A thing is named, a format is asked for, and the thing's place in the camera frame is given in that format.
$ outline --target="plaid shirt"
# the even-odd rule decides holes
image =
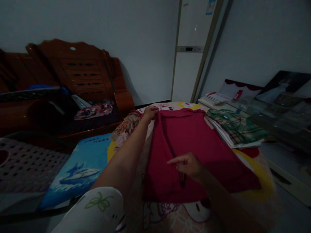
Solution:
[[[251,143],[268,135],[261,127],[231,110],[210,109],[206,116],[215,120],[230,135],[233,143]]]

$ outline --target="sticker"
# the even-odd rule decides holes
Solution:
[[[208,0],[207,9],[205,15],[211,15],[214,11],[216,0]]]
[[[190,108],[192,110],[196,110],[200,108],[200,105],[198,104],[191,104],[191,103],[185,103],[185,102],[179,102],[178,106],[181,108]]]

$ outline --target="blue pillow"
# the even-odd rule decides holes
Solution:
[[[81,140],[59,171],[37,210],[83,195],[107,166],[111,133]]]

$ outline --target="green leaf print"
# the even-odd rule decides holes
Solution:
[[[99,197],[95,197],[90,200],[90,202],[84,207],[84,209],[89,209],[95,205],[98,206],[101,212],[104,212],[106,208],[110,206],[110,202],[108,201],[109,198],[113,198],[113,196],[108,196],[106,198],[102,198],[101,192],[98,192]]]

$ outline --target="finger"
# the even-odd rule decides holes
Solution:
[[[159,110],[159,108],[156,107],[156,106],[150,106],[150,109],[151,109],[152,111]]]
[[[167,162],[167,164],[175,164],[188,161],[189,156],[187,154],[177,156]]]
[[[179,164],[176,166],[176,169],[181,173],[187,174],[188,167],[184,164]]]

